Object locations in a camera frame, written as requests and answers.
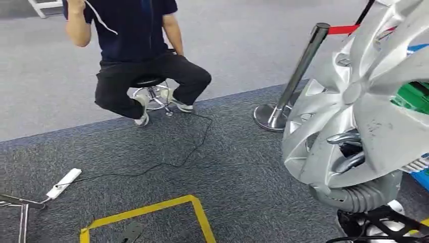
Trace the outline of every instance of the stanchion base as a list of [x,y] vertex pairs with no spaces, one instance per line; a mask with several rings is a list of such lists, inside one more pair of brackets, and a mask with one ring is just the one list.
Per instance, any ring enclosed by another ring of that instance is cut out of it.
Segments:
[[256,124],[258,124],[263,129],[273,132],[283,132],[284,128],[286,127],[287,116],[289,116],[292,107],[286,105],[284,107],[283,113],[277,119],[268,122],[275,107],[276,103],[258,106],[253,112],[253,119],[255,120]]

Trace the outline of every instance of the person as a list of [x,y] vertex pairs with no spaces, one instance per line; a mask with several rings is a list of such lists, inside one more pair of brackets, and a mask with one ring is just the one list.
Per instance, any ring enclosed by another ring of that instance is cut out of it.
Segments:
[[[63,0],[66,32],[71,41],[85,47],[94,21],[101,48],[95,103],[135,120],[149,122],[148,97],[131,99],[131,83],[143,75],[174,79],[179,87],[161,92],[181,111],[192,112],[193,103],[211,82],[211,75],[185,56],[181,31],[174,16],[175,0]],[[163,31],[176,51],[168,51]]]

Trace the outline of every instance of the black pants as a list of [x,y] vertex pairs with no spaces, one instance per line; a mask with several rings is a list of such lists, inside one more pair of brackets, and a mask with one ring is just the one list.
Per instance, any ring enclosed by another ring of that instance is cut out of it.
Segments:
[[174,79],[179,87],[175,89],[173,97],[186,105],[192,105],[211,81],[206,70],[172,53],[142,63],[101,61],[100,65],[95,103],[103,109],[132,119],[141,118],[143,108],[138,101],[128,96],[127,91],[132,81],[142,75]]

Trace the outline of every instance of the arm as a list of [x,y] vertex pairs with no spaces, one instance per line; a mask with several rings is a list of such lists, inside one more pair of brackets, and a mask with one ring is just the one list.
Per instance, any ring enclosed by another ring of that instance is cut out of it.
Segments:
[[91,18],[85,16],[85,2],[67,0],[64,10],[67,35],[76,46],[86,47],[91,41]]
[[179,23],[174,15],[164,15],[162,18],[163,28],[168,40],[178,55],[183,56],[182,34],[180,33]]

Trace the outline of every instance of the wheel cover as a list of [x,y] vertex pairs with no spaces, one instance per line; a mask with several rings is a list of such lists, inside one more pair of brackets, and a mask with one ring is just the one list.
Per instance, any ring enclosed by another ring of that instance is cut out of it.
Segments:
[[[374,42],[392,26],[398,27],[380,50]],[[402,85],[429,80],[429,48],[407,56],[411,41],[428,28],[428,0],[399,1],[365,21],[321,66],[284,132],[283,161],[294,177],[329,192],[384,176],[429,151],[429,115],[391,102]],[[351,129],[361,135],[365,163],[339,174],[332,168],[344,156],[326,139]]]

